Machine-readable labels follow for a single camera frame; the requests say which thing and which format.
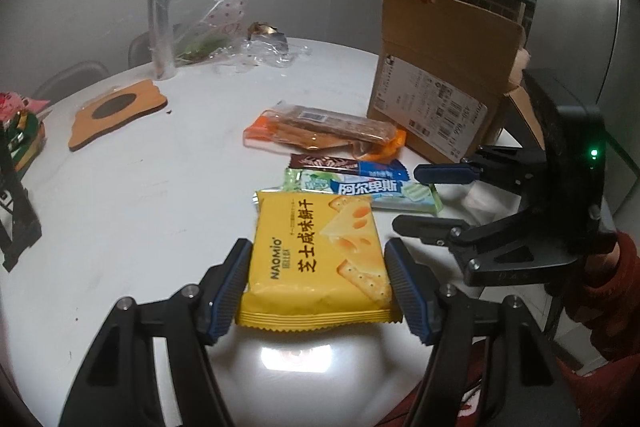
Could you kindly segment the right red sleeve forearm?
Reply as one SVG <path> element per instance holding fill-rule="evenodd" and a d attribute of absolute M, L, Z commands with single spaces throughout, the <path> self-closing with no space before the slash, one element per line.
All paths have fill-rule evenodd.
<path fill-rule="evenodd" d="M 585 285 L 584 272 L 570 285 L 565 311 L 590 332 L 591 346 L 606 364 L 579 376 L 560 365 L 584 426 L 639 424 L 639 255 L 620 232 L 620 263 L 605 285 Z"/>

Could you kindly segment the person's right hand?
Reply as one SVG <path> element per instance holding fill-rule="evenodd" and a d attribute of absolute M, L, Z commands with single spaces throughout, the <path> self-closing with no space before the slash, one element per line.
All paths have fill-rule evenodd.
<path fill-rule="evenodd" d="M 585 285 L 597 288 L 605 285 L 614 277 L 620 263 L 620 244 L 616 243 L 608 254 L 589 256 L 585 263 Z"/>

